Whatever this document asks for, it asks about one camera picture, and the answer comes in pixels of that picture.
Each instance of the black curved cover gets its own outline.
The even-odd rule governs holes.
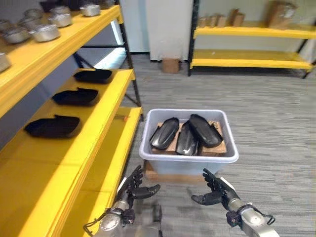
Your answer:
[[[77,117],[55,115],[33,121],[24,130],[33,137],[68,138],[79,134],[81,123]]]
[[[150,138],[150,145],[159,150],[167,149],[178,130],[179,120],[177,118],[167,119],[161,127],[157,127]]]
[[[198,150],[198,138],[192,132],[190,122],[187,121],[182,125],[178,136],[176,153],[185,156],[193,156]]]
[[[77,81],[97,83],[97,84],[108,84],[113,80],[112,71],[104,69],[96,69],[95,71],[81,71],[74,74]]]
[[[205,118],[199,115],[191,115],[189,121],[192,130],[205,147],[217,147],[222,143],[223,137],[219,134],[213,124],[209,125]]]
[[[78,90],[65,90],[55,94],[52,99],[59,105],[92,106],[98,103],[98,91],[79,88]]]

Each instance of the metal cylinder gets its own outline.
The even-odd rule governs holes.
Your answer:
[[[0,53],[0,72],[4,71],[11,66],[11,63],[7,59],[5,53]]]
[[[53,9],[51,9],[50,12],[51,12],[53,15],[57,15],[57,14],[67,14],[67,13],[70,14],[70,9],[69,9],[69,7],[67,7],[67,6],[57,6],[57,7],[53,8]]]
[[[24,15],[26,17],[33,17],[33,18],[42,18],[43,17],[43,12],[39,9],[28,9],[24,12]]]
[[[5,31],[9,28],[13,27],[10,21],[8,20],[0,20],[0,31]]]
[[[30,34],[37,42],[46,42],[60,37],[59,30],[56,25],[39,25]]]
[[[3,38],[8,43],[21,43],[30,38],[24,27],[12,27],[4,31]]]
[[[84,16],[96,16],[101,12],[100,5],[86,4],[80,7],[80,11]]]
[[[51,24],[55,24],[59,28],[71,25],[73,23],[71,15],[69,13],[53,15],[49,17],[48,20]]]
[[[41,19],[27,16],[21,19],[18,24],[32,31],[41,24]]]
[[[244,206],[243,202],[240,199],[233,199],[229,202],[228,208],[230,211],[237,211],[240,207]],[[264,223],[262,215],[252,208],[246,209],[240,213],[244,221],[252,225],[260,225]]]

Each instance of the baseboard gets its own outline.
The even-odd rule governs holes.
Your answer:
[[[149,52],[131,52],[131,55],[141,55],[141,54],[149,54]]]
[[[150,60],[151,63],[161,63],[162,60]],[[187,60],[184,60],[184,61],[179,61],[179,63],[187,63],[188,61]]]

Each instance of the wooden pallet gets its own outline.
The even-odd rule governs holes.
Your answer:
[[[145,175],[149,180],[171,183],[198,183],[204,182],[202,175],[186,175],[186,174],[158,174],[148,161],[144,162]]]

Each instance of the cardboard box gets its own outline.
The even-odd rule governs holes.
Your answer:
[[[219,134],[221,136],[223,136],[222,133],[222,128],[219,122],[214,122],[214,121],[209,121],[209,124],[213,124],[215,128],[217,129],[217,131],[219,132]],[[157,126],[162,126],[162,122],[159,122],[157,124]],[[154,154],[167,154],[167,155],[176,155],[176,146],[177,146],[177,140],[178,140],[178,136],[179,136],[179,132],[181,131],[183,123],[179,124],[179,130],[176,133],[173,141],[171,142],[171,144],[169,145],[169,147],[166,150],[158,150],[156,148],[152,148],[152,152]],[[200,151],[200,156],[204,156],[204,157],[221,157],[226,153],[226,145],[225,142],[222,141],[222,143],[220,145],[218,145],[217,147],[212,147],[212,148],[206,148],[206,147],[202,147],[201,151]]]
[[[286,30],[296,9],[297,6],[290,2],[273,1],[267,18],[268,27]]]
[[[207,23],[207,17],[200,17],[198,19],[198,26],[201,28],[204,28],[206,26]]]
[[[216,26],[217,27],[225,27],[226,26],[226,16],[218,15]]]
[[[207,26],[213,28],[216,26],[217,16],[209,16],[207,19]]]
[[[228,20],[228,22],[231,26],[234,24],[234,19],[238,13],[239,13],[239,8],[234,8],[231,10],[229,20]]]
[[[245,18],[245,14],[240,13],[240,12],[237,13],[233,20],[232,26],[235,26],[235,27],[241,26],[243,24],[244,18]]]
[[[178,58],[163,58],[162,71],[164,73],[178,73],[179,72],[179,59]]]

